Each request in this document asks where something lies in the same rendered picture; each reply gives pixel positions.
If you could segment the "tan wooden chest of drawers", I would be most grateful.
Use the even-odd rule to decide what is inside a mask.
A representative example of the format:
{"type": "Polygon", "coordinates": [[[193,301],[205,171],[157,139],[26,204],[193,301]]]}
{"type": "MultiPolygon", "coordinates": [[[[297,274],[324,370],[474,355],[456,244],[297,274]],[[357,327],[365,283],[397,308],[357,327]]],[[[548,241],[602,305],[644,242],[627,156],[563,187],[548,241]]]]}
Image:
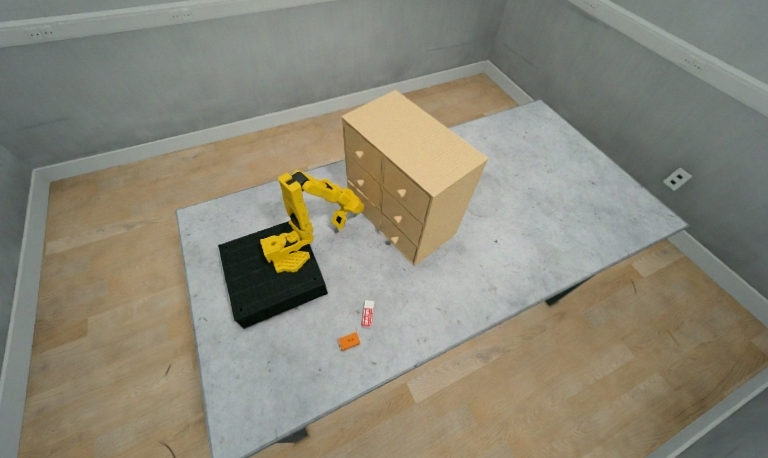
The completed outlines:
{"type": "Polygon", "coordinates": [[[435,120],[396,90],[342,116],[347,188],[349,177],[347,153],[381,184],[379,228],[383,188],[397,199],[384,184],[385,158],[389,159],[412,181],[431,196],[419,245],[416,245],[384,212],[384,214],[418,247],[415,267],[452,238],[463,219],[469,202],[489,158],[435,120]],[[383,154],[381,183],[346,151],[344,124],[348,123],[383,154]]]}

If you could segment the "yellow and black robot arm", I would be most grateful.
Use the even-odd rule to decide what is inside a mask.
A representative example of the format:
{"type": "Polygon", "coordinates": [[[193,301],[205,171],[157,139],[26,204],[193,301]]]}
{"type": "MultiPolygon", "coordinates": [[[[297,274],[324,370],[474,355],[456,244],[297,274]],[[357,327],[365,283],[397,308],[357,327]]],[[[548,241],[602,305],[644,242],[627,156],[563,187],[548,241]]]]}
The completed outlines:
{"type": "Polygon", "coordinates": [[[314,230],[309,220],[302,192],[305,191],[311,195],[324,198],[331,203],[337,201],[341,204],[343,203],[342,205],[344,206],[352,198],[348,191],[344,191],[338,185],[332,184],[331,181],[325,178],[320,181],[300,170],[296,170],[291,176],[285,173],[278,180],[287,215],[291,218],[289,225],[292,226],[294,231],[289,234],[284,233],[280,236],[265,238],[263,243],[266,254],[274,262],[277,273],[282,271],[296,272],[310,258],[308,252],[298,250],[314,240],[314,230]],[[311,184],[311,182],[315,184],[311,184]],[[297,252],[289,254],[293,250],[297,252]]]}

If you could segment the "red and white eraser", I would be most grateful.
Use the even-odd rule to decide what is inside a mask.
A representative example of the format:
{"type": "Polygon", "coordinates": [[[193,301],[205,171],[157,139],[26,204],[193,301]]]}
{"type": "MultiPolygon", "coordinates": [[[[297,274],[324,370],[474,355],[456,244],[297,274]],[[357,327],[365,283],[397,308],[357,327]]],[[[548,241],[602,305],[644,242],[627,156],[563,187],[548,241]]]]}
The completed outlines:
{"type": "Polygon", "coordinates": [[[365,300],[363,322],[362,322],[362,327],[364,328],[372,327],[373,307],[374,307],[374,301],[365,300]]]}

